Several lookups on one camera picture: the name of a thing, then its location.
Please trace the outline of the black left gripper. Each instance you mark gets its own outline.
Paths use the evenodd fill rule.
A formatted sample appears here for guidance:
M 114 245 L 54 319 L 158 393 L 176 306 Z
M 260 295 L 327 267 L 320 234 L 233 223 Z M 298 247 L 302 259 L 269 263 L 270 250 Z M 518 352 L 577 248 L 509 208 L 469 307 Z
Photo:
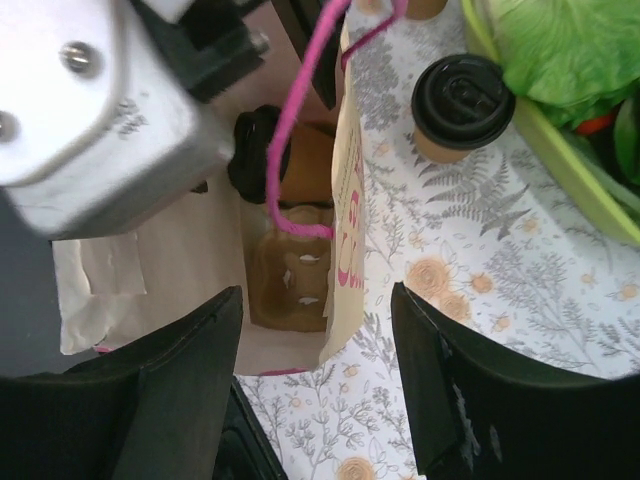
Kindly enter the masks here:
M 302 60 L 322 8 L 328 1 L 130 1 L 166 64 L 196 100 L 207 102 L 258 69 L 268 40 L 251 30 L 245 17 L 271 3 Z M 320 101 L 337 104 L 335 67 L 339 17 L 312 77 Z

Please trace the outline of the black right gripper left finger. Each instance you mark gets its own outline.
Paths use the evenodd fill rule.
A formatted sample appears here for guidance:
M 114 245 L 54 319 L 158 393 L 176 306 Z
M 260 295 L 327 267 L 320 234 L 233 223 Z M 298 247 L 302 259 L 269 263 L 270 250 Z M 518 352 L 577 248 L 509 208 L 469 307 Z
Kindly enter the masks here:
M 239 287 L 60 374 L 1 381 L 5 479 L 209 479 L 243 317 Z

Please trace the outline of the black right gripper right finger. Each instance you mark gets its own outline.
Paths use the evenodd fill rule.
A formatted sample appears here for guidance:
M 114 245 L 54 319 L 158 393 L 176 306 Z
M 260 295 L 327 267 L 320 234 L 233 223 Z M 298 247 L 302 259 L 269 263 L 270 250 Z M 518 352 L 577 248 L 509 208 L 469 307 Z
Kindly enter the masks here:
M 639 378 L 517 353 L 403 284 L 391 295 L 417 470 L 430 479 L 635 479 Z

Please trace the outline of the pink paper cake bag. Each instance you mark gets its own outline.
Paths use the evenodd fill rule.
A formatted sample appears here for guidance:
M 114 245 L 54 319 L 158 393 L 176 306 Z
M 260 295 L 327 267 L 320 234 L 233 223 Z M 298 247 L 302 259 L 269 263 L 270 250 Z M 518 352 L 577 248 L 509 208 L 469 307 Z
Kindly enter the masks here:
M 57 241 L 53 245 L 61 313 L 60 350 L 111 352 L 178 320 L 228 286 L 245 300 L 235 370 L 279 375 L 325 363 L 346 345 L 364 316 L 364 173 L 360 117 L 346 87 L 333 138 L 332 199 L 280 200 L 294 128 L 320 56 L 346 10 L 321 12 L 267 149 L 266 200 L 253 204 L 231 185 L 227 169 L 206 193 L 189 193 L 124 234 Z M 258 327 L 249 318 L 241 208 L 266 207 L 273 226 L 331 241 L 323 332 Z

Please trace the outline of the black plastic cup lid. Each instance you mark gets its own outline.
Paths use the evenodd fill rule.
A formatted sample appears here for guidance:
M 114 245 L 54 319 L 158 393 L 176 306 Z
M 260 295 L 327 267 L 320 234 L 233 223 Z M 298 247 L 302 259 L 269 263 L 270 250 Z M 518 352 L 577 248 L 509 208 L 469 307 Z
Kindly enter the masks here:
M 418 78 L 411 98 L 417 130 L 452 150 L 475 150 L 496 140 L 510 123 L 516 96 L 495 62 L 465 53 L 443 57 Z

